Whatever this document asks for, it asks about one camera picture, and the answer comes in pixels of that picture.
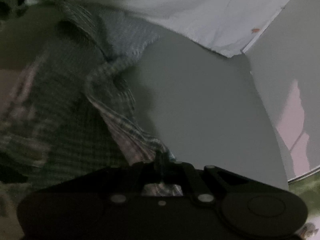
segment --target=striped fabric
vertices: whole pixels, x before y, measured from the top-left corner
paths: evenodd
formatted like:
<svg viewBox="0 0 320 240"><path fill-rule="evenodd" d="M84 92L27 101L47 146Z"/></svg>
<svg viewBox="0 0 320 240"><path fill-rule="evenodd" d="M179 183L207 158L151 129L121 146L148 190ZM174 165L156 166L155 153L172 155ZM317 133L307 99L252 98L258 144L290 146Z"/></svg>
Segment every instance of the striped fabric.
<svg viewBox="0 0 320 240"><path fill-rule="evenodd" d="M157 27L97 5L56 6L66 20L22 71L0 122L0 162L28 176L32 190L168 151L137 125L121 77L158 38ZM163 184L148 192L182 194Z"/></svg>

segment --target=orange mark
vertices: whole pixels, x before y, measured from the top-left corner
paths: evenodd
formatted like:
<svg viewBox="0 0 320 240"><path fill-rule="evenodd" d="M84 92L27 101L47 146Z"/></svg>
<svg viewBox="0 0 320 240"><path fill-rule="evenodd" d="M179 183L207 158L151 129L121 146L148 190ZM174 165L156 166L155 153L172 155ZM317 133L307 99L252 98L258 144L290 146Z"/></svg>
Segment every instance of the orange mark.
<svg viewBox="0 0 320 240"><path fill-rule="evenodd" d="M260 29L254 28L251 30L252 33L258 33L260 31Z"/></svg>

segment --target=gray surface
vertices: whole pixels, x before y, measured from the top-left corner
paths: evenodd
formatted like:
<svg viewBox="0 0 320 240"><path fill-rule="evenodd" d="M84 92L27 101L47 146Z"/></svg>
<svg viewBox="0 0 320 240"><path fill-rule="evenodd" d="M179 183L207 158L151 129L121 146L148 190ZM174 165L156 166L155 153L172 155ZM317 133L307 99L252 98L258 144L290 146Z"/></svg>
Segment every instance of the gray surface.
<svg viewBox="0 0 320 240"><path fill-rule="evenodd" d="M292 82L298 82L304 109L303 129L309 140L306 153L301 151L294 165L290 151L278 135L288 179L303 174L305 169L300 166L305 160L303 165L309 165L310 170L320 166L319 26L320 0L291 0L247 52L257 90L274 126L281 119Z"/></svg>
<svg viewBox="0 0 320 240"><path fill-rule="evenodd" d="M178 160L288 188L245 55L226 59L167 31L126 76L140 125Z"/></svg>

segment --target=metal screw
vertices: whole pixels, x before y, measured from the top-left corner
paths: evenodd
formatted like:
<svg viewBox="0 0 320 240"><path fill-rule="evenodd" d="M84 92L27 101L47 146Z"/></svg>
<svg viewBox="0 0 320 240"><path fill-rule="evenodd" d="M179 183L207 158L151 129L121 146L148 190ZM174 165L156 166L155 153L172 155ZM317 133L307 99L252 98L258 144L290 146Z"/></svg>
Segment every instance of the metal screw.
<svg viewBox="0 0 320 240"><path fill-rule="evenodd" d="M208 202L213 201L214 197L210 194L201 194L198 196L198 200L200 200L201 202L208 203Z"/></svg>
<svg viewBox="0 0 320 240"><path fill-rule="evenodd" d="M166 205L166 201L160 200L160 201L158 202L158 205L163 207L163 206Z"/></svg>
<svg viewBox="0 0 320 240"><path fill-rule="evenodd" d="M124 195L113 195L110 200L114 203L123 203L127 200L127 197Z"/></svg>

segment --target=white cloth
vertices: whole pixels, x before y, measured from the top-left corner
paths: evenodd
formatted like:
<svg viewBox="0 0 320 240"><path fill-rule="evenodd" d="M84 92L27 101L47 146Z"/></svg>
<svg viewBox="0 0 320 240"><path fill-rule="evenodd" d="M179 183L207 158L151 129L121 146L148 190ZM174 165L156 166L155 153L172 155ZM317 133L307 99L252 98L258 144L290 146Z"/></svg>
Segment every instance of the white cloth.
<svg viewBox="0 0 320 240"><path fill-rule="evenodd" d="M289 0L82 0L112 5L180 33L226 57L241 51Z"/></svg>

